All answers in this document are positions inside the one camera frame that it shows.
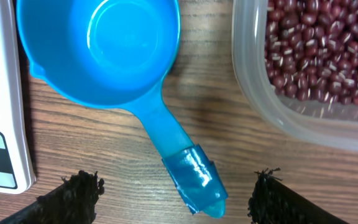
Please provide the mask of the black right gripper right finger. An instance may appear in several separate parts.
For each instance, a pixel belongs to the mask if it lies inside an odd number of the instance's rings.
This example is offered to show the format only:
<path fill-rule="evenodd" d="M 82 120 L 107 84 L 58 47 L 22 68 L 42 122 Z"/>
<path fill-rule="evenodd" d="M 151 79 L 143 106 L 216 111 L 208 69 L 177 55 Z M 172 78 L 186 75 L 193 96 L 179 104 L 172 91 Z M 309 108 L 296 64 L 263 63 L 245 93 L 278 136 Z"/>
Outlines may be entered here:
<path fill-rule="evenodd" d="M 282 184 L 276 169 L 257 171 L 247 216 L 258 224 L 347 224 Z"/>

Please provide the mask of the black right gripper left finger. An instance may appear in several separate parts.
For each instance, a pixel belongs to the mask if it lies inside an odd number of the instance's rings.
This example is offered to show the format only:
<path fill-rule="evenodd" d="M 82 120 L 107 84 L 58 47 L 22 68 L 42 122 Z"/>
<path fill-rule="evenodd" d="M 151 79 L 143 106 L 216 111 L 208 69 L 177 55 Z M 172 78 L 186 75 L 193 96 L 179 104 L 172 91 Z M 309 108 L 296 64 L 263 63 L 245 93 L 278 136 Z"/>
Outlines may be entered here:
<path fill-rule="evenodd" d="M 0 224 L 92 224 L 96 219 L 95 206 L 104 194 L 104 180 L 98 173 L 89 174 L 83 170 L 51 192 L 37 197 L 37 200 Z"/>

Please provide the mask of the blue plastic measuring scoop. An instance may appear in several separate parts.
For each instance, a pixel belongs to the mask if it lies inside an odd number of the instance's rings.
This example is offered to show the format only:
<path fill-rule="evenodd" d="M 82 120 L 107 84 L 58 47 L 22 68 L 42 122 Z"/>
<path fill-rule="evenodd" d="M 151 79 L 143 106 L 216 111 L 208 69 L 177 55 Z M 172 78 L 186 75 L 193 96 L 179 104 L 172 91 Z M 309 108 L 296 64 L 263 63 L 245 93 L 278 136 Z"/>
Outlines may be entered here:
<path fill-rule="evenodd" d="M 214 162 L 163 102 L 180 46 L 177 0 L 18 0 L 16 17 L 35 78 L 83 106 L 131 112 L 190 212 L 224 216 Z"/>

